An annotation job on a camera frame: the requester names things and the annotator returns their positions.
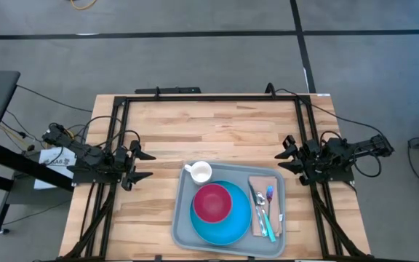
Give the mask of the black aluminium table frame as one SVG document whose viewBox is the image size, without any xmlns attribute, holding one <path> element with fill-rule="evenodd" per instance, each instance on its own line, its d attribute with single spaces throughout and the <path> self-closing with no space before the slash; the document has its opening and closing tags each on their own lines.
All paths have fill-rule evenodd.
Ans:
<svg viewBox="0 0 419 262">
<path fill-rule="evenodd" d="M 322 258 L 311 190 L 297 176 L 277 166 L 274 156 L 283 151 L 286 135 L 300 143 L 293 101 L 274 100 L 267 94 L 176 95 L 184 101 L 155 100 L 152 95 L 131 95 L 151 101 L 132 101 L 126 130 L 141 136 L 144 152 L 154 161 L 137 161 L 137 171 L 153 172 L 132 191 L 117 189 L 112 210 L 107 261 L 152 260 L 247 260 L 247 257 L 188 250 L 175 244 L 171 235 L 175 197 L 184 163 L 210 160 L 229 164 L 269 167 L 280 172 L 286 191 L 286 245 L 278 259 Z M 89 185 L 73 193 L 59 256 L 79 241 Z M 330 183 L 330 195 L 338 223 L 352 242 L 370 253 L 362 215 L 353 189 Z"/>
</svg>

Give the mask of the knife with teal handle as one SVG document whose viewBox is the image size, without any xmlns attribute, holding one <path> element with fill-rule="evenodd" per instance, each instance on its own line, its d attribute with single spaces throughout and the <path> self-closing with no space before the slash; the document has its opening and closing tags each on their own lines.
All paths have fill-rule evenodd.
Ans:
<svg viewBox="0 0 419 262">
<path fill-rule="evenodd" d="M 267 237 L 268 236 L 268 232 L 267 232 L 267 229 L 265 227 L 265 224 L 263 222 L 263 218 L 262 218 L 261 213 L 260 213 L 260 210 L 259 210 L 257 195 L 255 193 L 254 188 L 252 187 L 252 184 L 250 182 L 248 182 L 248 185 L 249 185 L 250 193 L 252 195 L 252 199 L 253 199 L 253 202 L 254 202 L 254 205 L 255 205 L 255 212 L 256 212 L 256 215 L 258 217 L 258 223 L 260 225 L 261 235 L 263 237 Z"/>
</svg>

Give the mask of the beige cloth napkin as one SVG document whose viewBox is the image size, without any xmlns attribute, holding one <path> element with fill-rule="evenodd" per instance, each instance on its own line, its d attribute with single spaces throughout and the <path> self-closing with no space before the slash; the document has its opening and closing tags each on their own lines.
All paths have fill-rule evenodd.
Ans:
<svg viewBox="0 0 419 262">
<path fill-rule="evenodd" d="M 266 200 L 266 203 L 264 204 L 264 209 L 266 213 L 268 214 L 268 200 L 266 199 L 266 190 L 268 186 L 274 187 L 274 196 L 271 201 L 271 214 L 270 214 L 270 222 L 271 226 L 274 232 L 275 237 L 279 237 L 281 233 L 283 232 L 283 216 L 284 211 L 282 211 L 282 207 L 284 206 L 281 203 L 281 200 L 279 197 L 284 196 L 284 194 L 280 191 L 279 183 L 283 186 L 283 179 L 276 178 L 275 176 L 250 176 L 249 182 L 252 184 L 252 187 L 255 190 L 255 193 L 261 192 Z M 255 207 L 253 199 L 250 198 L 250 204 L 252 207 Z"/>
</svg>

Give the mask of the white mug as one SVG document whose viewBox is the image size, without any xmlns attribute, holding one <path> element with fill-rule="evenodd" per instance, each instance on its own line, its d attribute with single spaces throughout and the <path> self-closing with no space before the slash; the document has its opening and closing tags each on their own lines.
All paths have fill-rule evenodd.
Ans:
<svg viewBox="0 0 419 262">
<path fill-rule="evenodd" d="M 202 186 L 210 181 L 212 168 L 208 162 L 198 161 L 193 164 L 185 164 L 184 170 L 190 173 L 195 184 Z"/>
</svg>

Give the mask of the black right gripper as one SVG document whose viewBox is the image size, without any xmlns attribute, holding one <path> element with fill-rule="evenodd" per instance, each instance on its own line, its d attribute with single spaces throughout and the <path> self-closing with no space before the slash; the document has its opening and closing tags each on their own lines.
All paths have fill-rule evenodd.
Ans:
<svg viewBox="0 0 419 262">
<path fill-rule="evenodd" d="M 295 139 L 292 135 L 288 135 L 282 142 L 284 151 L 275 156 L 276 159 L 288 159 L 297 152 Z M 316 140 L 307 140 L 298 149 L 297 158 L 289 162 L 280 162 L 278 165 L 294 174 L 301 173 L 299 177 L 303 186 L 309 186 L 313 183 L 324 183 L 326 181 L 326 173 L 319 169 L 321 164 L 319 160 L 320 147 Z"/>
</svg>

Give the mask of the black power strip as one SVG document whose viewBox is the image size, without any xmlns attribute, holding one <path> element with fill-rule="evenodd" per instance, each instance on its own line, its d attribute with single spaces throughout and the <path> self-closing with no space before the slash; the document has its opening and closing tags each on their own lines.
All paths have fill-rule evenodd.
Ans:
<svg viewBox="0 0 419 262">
<path fill-rule="evenodd" d="M 199 87 L 170 87 L 170 88 L 161 88 L 154 87 L 148 89 L 136 89 L 135 94 L 201 94 Z"/>
</svg>

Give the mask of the spoon with teal handle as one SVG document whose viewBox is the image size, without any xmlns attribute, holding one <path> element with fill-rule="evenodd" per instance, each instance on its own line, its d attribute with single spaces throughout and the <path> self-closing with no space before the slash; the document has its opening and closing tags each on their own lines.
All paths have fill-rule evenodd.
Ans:
<svg viewBox="0 0 419 262">
<path fill-rule="evenodd" d="M 261 208 L 261 212 L 262 212 L 263 217 L 264 217 L 264 220 L 265 220 L 266 231 L 268 233 L 268 236 L 269 236 L 271 242 L 275 242 L 276 241 L 276 237 L 274 235 L 274 232 L 273 232 L 273 229 L 272 229 L 272 226 L 271 226 L 270 219 L 269 219 L 269 217 L 268 217 L 268 215 L 267 215 L 267 213 L 266 213 L 266 211 L 264 209 L 264 204 L 266 203 L 266 200 L 265 200 L 265 198 L 264 198 L 264 196 L 263 196 L 263 194 L 261 192 L 257 192 L 256 193 L 256 196 L 257 196 L 257 202 L 258 202 L 258 204 L 259 204 L 259 206 Z"/>
</svg>

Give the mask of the white paper sheet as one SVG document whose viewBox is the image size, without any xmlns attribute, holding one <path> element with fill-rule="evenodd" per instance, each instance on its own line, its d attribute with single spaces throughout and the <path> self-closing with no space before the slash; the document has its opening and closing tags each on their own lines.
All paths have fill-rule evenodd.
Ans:
<svg viewBox="0 0 419 262">
<path fill-rule="evenodd" d="M 68 166 L 76 164 L 76 155 L 68 148 L 56 147 L 44 149 L 40 153 L 39 164 L 45 164 L 49 169 L 72 178 L 73 172 L 68 170 Z"/>
</svg>

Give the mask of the fork with green handle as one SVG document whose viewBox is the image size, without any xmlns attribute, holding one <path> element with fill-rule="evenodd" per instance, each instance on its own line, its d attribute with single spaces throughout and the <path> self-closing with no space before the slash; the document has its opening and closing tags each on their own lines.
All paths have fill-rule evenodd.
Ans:
<svg viewBox="0 0 419 262">
<path fill-rule="evenodd" d="M 268 186 L 266 190 L 266 199 L 268 200 L 268 217 L 270 217 L 271 214 L 271 201 L 274 196 L 274 187 Z"/>
</svg>

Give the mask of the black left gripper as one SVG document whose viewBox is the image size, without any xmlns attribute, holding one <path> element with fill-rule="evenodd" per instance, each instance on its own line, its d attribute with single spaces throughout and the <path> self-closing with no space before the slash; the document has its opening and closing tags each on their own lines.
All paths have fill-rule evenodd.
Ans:
<svg viewBox="0 0 419 262">
<path fill-rule="evenodd" d="M 152 172 L 136 172 L 135 157 L 140 160 L 155 160 L 156 157 L 151 156 L 142 151 L 142 147 L 138 140 L 133 140 L 129 148 L 119 146 L 115 153 L 114 167 L 124 173 L 121 179 L 121 187 L 125 191 L 131 191 L 132 185 L 138 181 L 153 175 Z"/>
</svg>

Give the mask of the pink bowl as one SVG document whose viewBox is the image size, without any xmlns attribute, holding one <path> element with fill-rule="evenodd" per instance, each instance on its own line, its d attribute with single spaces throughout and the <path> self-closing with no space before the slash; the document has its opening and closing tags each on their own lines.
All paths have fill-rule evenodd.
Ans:
<svg viewBox="0 0 419 262">
<path fill-rule="evenodd" d="M 206 223 L 219 223 L 232 211 L 232 196 L 224 186 L 210 183 L 196 192 L 192 208 L 200 220 Z"/>
</svg>

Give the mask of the grey plastic tray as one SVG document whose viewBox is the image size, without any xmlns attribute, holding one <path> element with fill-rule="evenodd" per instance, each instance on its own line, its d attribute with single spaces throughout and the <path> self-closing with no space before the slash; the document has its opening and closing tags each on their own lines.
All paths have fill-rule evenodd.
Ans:
<svg viewBox="0 0 419 262">
<path fill-rule="evenodd" d="M 250 176 L 275 176 L 278 179 L 283 179 L 281 173 L 271 168 L 250 167 L 244 165 L 224 164 L 217 162 L 211 162 L 209 165 L 212 168 L 211 181 L 213 183 L 218 180 L 231 182 L 240 187 L 245 192 L 249 200 L 250 198 L 252 198 L 250 188 L 248 185 Z M 196 192 L 199 189 L 199 186 L 193 182 L 190 173 L 182 169 L 180 171 L 180 180 L 177 186 L 175 211 L 172 219 L 171 233 L 174 242 L 183 248 L 192 250 L 228 253 L 232 255 L 256 258 L 279 257 L 284 252 L 286 246 L 286 239 L 284 233 L 284 179 L 283 186 L 281 185 L 281 183 L 279 183 L 279 186 L 280 191 L 284 194 L 284 196 L 279 197 L 281 203 L 284 205 L 282 207 L 282 211 L 284 211 L 282 221 L 283 232 L 279 237 L 276 237 L 275 242 L 271 242 L 268 237 L 257 237 L 252 233 L 252 224 L 256 223 L 258 219 L 256 218 L 254 207 L 252 207 L 252 205 L 250 204 L 252 208 L 252 221 L 247 233 L 239 241 L 231 245 L 212 245 L 200 238 L 194 231 L 193 226 L 191 224 L 189 211 L 191 203 Z"/>
</svg>

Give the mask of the blue plate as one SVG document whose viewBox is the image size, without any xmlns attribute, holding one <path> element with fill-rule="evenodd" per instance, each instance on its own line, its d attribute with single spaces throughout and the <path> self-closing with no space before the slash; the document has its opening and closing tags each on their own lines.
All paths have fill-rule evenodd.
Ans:
<svg viewBox="0 0 419 262">
<path fill-rule="evenodd" d="M 190 207 L 191 224 L 197 235 L 212 245 L 231 245 L 239 241 L 250 228 L 252 208 L 245 192 L 237 185 L 224 181 L 215 181 L 224 187 L 232 197 L 232 210 L 228 217 L 219 223 L 207 223 L 198 217 L 193 201 Z"/>
</svg>

